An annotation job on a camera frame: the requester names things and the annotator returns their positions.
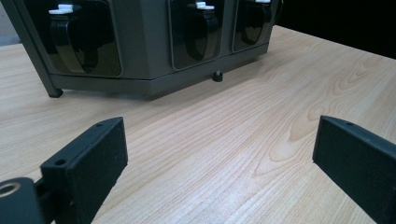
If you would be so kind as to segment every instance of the screw hole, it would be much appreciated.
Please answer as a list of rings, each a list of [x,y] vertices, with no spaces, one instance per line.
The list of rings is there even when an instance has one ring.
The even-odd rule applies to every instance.
[[[17,191],[21,187],[20,183],[9,183],[3,186],[0,186],[0,198],[6,197],[15,191]]]
[[[55,165],[63,165],[66,163],[66,160],[58,160],[55,162]]]

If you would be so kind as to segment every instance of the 3d printed part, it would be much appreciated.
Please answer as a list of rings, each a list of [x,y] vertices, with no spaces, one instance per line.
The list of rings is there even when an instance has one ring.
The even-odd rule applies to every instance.
[[[122,118],[93,125],[25,177],[0,183],[0,223],[91,223],[128,162]]]
[[[322,116],[313,160],[375,222],[396,223],[396,145]]]

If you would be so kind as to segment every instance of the light wood surface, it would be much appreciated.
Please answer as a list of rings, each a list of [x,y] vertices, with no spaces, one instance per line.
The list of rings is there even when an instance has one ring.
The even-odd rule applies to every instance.
[[[372,223],[312,162],[320,115],[396,142],[396,62],[275,27],[256,62],[161,98],[47,96],[0,48],[0,180],[28,176],[95,122],[124,117],[129,165],[94,223]]]

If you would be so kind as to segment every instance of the dispenser compartment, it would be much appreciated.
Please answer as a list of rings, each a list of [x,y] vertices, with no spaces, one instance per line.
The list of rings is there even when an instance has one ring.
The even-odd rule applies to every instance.
[[[170,0],[172,63],[176,70],[216,59],[224,1]]]
[[[35,43],[50,73],[90,77],[114,77],[120,73],[106,0],[67,4],[55,0],[22,0],[19,4],[25,21],[33,23],[34,27],[28,29],[36,34]]]
[[[233,51],[264,44],[271,32],[271,18],[271,0],[238,0]]]

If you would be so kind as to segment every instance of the dark background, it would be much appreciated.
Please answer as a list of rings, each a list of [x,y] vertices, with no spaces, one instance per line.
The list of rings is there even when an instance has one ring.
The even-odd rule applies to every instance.
[[[396,0],[284,0],[278,25],[396,59]]]

